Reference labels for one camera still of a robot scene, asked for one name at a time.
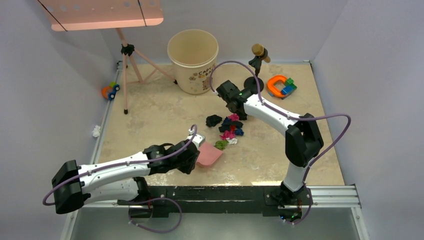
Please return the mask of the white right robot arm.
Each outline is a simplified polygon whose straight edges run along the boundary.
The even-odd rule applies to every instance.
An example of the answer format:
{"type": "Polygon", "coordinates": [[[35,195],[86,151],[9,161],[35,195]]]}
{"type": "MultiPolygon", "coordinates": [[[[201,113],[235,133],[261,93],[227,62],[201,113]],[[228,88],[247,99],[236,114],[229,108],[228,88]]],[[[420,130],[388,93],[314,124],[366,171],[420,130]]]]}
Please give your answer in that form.
{"type": "Polygon", "coordinates": [[[214,91],[226,103],[231,113],[240,118],[255,117],[268,124],[285,139],[285,155],[289,160],[286,176],[273,198],[282,205],[292,204],[305,188],[309,164],[320,153],[324,141],[313,115],[287,111],[262,98],[250,88],[240,90],[230,80],[214,91]]]}

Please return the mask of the pink plastic dustpan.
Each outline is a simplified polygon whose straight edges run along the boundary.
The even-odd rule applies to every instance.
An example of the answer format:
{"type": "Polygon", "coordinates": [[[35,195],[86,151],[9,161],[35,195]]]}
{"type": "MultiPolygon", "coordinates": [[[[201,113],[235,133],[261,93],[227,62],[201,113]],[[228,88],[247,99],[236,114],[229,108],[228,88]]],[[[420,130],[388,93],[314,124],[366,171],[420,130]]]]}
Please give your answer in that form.
{"type": "Polygon", "coordinates": [[[203,168],[211,167],[223,154],[222,150],[208,142],[200,146],[199,152],[196,164],[203,168]]]}

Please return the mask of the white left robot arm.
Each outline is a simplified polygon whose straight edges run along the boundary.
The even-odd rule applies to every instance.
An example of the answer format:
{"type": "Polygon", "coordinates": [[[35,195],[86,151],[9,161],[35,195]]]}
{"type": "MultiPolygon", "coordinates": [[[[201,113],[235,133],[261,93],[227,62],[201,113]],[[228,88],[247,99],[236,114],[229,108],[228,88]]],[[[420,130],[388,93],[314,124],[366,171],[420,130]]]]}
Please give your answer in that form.
{"type": "Polygon", "coordinates": [[[76,211],[90,203],[118,200],[146,203],[144,177],[177,169],[190,174],[204,140],[183,140],[175,145],[152,145],[143,151],[106,163],[77,165],[65,162],[51,180],[57,214],[76,211]]]}

